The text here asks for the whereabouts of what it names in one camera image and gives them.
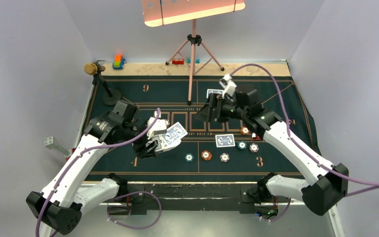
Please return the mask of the blue playing card deck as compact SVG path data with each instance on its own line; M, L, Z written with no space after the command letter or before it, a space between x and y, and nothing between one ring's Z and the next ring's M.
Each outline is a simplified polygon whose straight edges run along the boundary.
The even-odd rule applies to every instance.
M177 147L181 143L181 139L187 134L185 128L176 122L166 130L166 133L158 135L159 145L155 151L162 153Z

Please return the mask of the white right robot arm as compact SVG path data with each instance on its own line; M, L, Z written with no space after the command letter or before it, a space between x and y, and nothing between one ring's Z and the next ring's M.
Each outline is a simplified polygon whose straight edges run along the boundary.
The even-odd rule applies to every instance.
M211 93L194 117L206 123L242 121L302 174L303 179L268 174L257 182L257 190L248 194L255 202L270 201L276 196L293 198L322 216L346 196L348 168L341 163L333 165L298 139L276 112L263 107L256 89L240 86L223 94Z

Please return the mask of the green chips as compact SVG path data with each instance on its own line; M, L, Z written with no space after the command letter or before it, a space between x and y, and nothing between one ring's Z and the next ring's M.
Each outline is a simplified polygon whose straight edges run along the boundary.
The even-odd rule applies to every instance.
M244 142L244 141L239 141L239 142L237 143L237 147L238 147L238 149L244 150L244 149L246 149L247 144L246 144L246 142Z

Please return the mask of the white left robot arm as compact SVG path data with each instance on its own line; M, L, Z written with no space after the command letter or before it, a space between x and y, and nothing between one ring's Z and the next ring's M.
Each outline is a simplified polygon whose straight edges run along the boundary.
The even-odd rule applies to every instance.
M138 107L120 100L111 111L90 120L73 154L58 174L39 192L30 192L26 202L37 218L35 235L67 235L82 216L106 201L125 201L145 194L130 190L126 179L110 173L96 185L82 190L81 185L94 165L109 150L131 145L137 158L156 155L156 136L166 133L168 122L157 108L153 116L137 125Z

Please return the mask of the green poker chip stack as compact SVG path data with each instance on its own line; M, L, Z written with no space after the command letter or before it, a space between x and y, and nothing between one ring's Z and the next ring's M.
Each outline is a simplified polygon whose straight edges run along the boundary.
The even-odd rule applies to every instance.
M186 154L185 155L185 161L192 162L194 160L193 154Z

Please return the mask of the red yellow poker chip stack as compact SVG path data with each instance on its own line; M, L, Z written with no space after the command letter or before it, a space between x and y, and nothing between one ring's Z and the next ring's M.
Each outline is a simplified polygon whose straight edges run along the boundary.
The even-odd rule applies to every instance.
M204 150L204 151L201 152L201 157L202 157L204 160L209 161L209 160L212 159L212 154L211 154L209 151Z

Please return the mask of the blue backed playing card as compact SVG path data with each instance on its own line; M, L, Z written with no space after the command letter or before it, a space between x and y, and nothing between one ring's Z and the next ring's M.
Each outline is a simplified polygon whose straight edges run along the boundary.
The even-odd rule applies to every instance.
M236 142L233 134L215 135L215 143L217 148L235 147Z

